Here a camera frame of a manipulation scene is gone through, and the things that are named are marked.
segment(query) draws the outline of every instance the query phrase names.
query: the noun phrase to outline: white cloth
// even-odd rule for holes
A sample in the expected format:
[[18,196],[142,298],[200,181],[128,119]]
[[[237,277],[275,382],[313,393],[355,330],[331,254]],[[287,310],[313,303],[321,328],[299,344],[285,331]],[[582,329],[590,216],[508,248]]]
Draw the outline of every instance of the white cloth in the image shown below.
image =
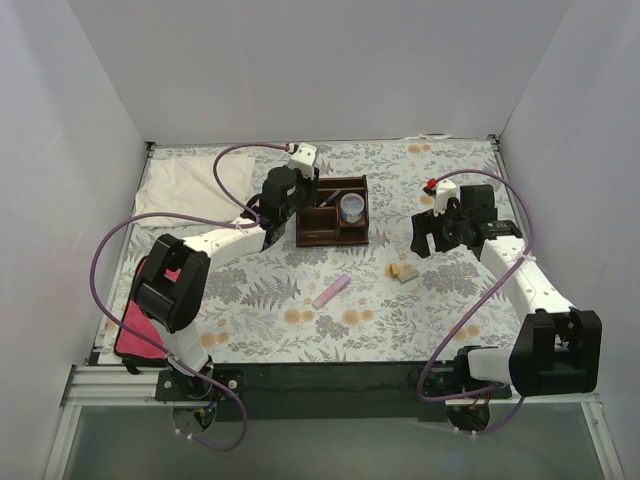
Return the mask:
[[[224,194],[213,178],[212,156],[183,156],[150,160],[147,179],[136,194],[136,215],[152,212],[182,213],[230,222],[242,209]],[[244,153],[227,154],[218,164],[222,184],[238,200],[253,195],[251,177],[255,159]],[[139,221],[145,227],[176,227],[195,222],[151,217]]]

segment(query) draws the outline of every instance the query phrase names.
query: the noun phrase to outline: pink object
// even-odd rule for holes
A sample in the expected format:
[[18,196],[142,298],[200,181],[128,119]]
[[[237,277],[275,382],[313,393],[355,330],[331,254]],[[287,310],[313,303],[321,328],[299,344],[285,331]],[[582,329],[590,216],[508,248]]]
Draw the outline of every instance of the pink object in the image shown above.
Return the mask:
[[336,280],[333,285],[318,295],[318,298],[316,298],[311,305],[313,305],[314,308],[322,308],[325,303],[335,297],[340,290],[346,287],[350,281],[351,277],[345,273]]
[[[138,266],[138,269],[136,271],[136,276],[138,275],[138,273],[140,273],[143,265],[144,260],[140,262],[140,265]],[[165,273],[166,277],[173,281],[178,278],[179,274],[180,271],[172,272],[170,270],[167,270],[167,272]],[[156,328],[151,323],[151,320],[149,320],[149,318],[142,313],[142,310],[140,310],[140,307],[138,307],[138,304],[134,301],[129,300],[129,304],[127,305],[127,310],[122,321],[136,331],[162,344],[162,339],[160,338],[158,330],[156,330]],[[120,330],[120,332],[118,333],[115,351],[117,355],[124,357],[136,356],[151,360],[164,358],[164,353],[162,353],[156,347],[150,345],[144,340],[139,339],[126,330]]]

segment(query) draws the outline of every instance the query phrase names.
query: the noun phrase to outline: robotic arm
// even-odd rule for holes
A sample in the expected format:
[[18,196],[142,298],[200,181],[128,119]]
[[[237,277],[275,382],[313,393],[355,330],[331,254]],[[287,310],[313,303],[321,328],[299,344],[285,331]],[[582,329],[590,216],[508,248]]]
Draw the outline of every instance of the robotic arm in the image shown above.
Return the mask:
[[[182,240],[162,235],[153,245],[147,260],[131,287],[131,298],[158,330],[164,346],[193,370],[204,373],[212,367],[211,358],[200,343],[193,319],[196,317],[209,270],[244,255],[269,248],[282,236],[293,213],[315,203],[319,171],[314,167],[316,147],[291,144],[287,166],[269,171],[262,193],[249,201],[260,216],[254,223],[248,212],[235,220],[237,229],[220,228]],[[167,270],[179,272],[175,281]],[[201,382],[183,369],[175,358],[169,364],[182,380],[182,388],[194,396],[201,393]]]
[[431,180],[424,189],[434,207],[414,215],[411,250],[420,257],[465,245],[496,278],[524,254],[522,265],[502,287],[522,322],[513,349],[464,347],[453,362],[456,382],[513,385],[522,396],[591,392],[596,387],[602,324],[578,310],[527,256],[522,233],[499,220],[491,185],[457,187]]

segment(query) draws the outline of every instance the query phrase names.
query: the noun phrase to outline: gray wall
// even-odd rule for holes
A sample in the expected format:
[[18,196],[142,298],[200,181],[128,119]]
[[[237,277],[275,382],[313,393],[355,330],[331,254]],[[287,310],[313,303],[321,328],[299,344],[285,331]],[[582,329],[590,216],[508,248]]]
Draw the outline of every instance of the gray wall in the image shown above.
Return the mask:
[[598,390],[627,478],[640,478],[640,2],[576,1],[502,137],[535,249],[603,321]]
[[32,479],[98,326],[89,260],[130,211],[144,143],[66,1],[0,0],[0,70],[0,476]]
[[570,0],[69,0],[145,140],[504,129]]

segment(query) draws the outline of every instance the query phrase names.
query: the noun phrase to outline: red cloth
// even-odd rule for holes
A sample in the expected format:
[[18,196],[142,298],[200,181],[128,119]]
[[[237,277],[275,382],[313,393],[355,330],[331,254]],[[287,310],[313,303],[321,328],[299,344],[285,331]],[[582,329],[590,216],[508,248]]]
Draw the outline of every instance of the red cloth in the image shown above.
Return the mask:
[[[142,270],[142,266],[144,265],[145,260],[146,259],[143,259],[140,262],[140,265],[138,266],[136,272],[136,276],[140,273],[140,270]],[[167,278],[175,282],[178,278],[178,275],[180,275],[180,271],[178,270],[176,272],[171,272],[170,270],[167,270],[165,275]],[[129,300],[129,304],[127,305],[124,319],[122,321],[125,323],[125,325],[163,345],[158,330],[151,323],[151,320],[149,320],[149,318],[142,313],[142,310],[140,310],[138,304],[133,300]],[[141,338],[136,337],[132,333],[127,332],[126,330],[120,331],[118,339],[116,341],[115,349],[118,355],[135,355],[137,357],[148,358],[151,360],[164,358],[164,353],[162,353],[162,351],[145,342]]]

